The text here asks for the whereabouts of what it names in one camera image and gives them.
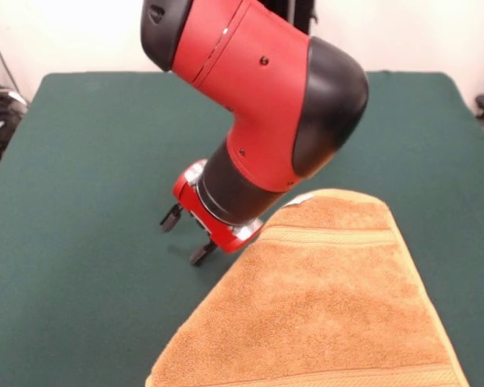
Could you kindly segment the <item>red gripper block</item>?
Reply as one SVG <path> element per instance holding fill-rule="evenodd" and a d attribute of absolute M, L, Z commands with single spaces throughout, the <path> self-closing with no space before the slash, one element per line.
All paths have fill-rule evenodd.
<path fill-rule="evenodd" d="M 160 221 L 161 231 L 170 232 L 180 220 L 183 208 L 206 230 L 210 241 L 190 255 L 191 265 L 200 264 L 217 247 L 226 253 L 238 252 L 254 239 L 263 227 L 263 222 L 259 218 L 242 226 L 232 226 L 217 219 L 206 208 L 198 195 L 199 178 L 202 176 L 206 164 L 206 159 L 198 160 L 181 173 L 173 187 L 173 195 L 177 199 L 177 203 Z"/>

